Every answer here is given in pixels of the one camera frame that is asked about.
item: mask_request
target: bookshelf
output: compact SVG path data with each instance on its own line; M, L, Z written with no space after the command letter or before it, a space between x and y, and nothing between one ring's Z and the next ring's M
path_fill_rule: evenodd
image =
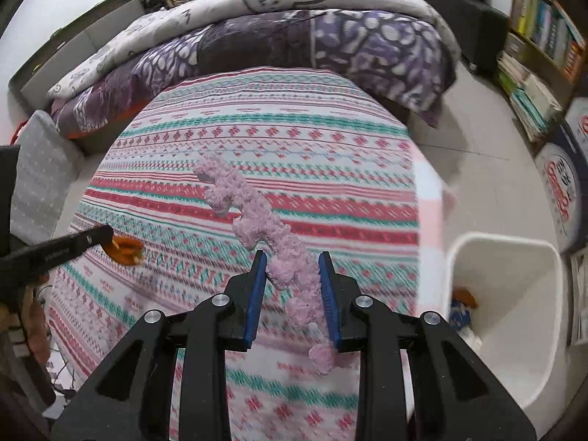
M509 102L525 128L534 154L562 120L580 75L588 66L588 42L566 13L565 6L565 0L512 0L509 36L505 51L499 57L497 81L509 95ZM526 92L527 70L548 90L553 104L561 108L556 116L549 113L548 121L542 119L543 114L539 114L539 119L527 117L523 121L521 118L522 100L519 96Z

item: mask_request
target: silver screw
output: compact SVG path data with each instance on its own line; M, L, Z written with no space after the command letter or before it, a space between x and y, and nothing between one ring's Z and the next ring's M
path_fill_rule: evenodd
M435 312L427 312L426 314L424 314L423 319L429 325L437 325L441 321L441 317L438 313Z
M373 305L373 300L367 295L360 295L355 299L355 303L361 308L369 308Z
M219 293L218 295L215 295L212 298L212 304L216 305L217 307L223 307L229 302L230 302L229 296L225 295L224 293Z
M145 321L147 323L157 323L161 318L161 312L158 310L150 310L145 314Z

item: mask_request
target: white blanket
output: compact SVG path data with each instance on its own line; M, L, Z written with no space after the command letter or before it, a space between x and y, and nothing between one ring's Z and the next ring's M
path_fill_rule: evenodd
M423 0L195 0L166 11L147 14L116 35L106 46L52 87L51 99L69 99L135 54L196 28L246 14L294 9L342 8L400 12L433 25L457 64L461 51L449 26Z

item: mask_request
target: headboard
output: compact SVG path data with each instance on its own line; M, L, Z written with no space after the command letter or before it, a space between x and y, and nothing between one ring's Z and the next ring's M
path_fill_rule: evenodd
M98 3L51 35L10 79L10 91L29 115L47 110L47 91L144 13L139 0Z

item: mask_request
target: human hand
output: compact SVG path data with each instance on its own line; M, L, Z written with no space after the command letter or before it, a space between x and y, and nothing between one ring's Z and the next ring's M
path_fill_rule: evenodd
M49 276L41 276L36 284L26 287L22 302L21 319L26 333L29 350L41 366L49 361L51 350L45 331L45 312L39 302L35 300L35 286L43 285ZM0 332L8 330L10 312L5 305L0 304Z

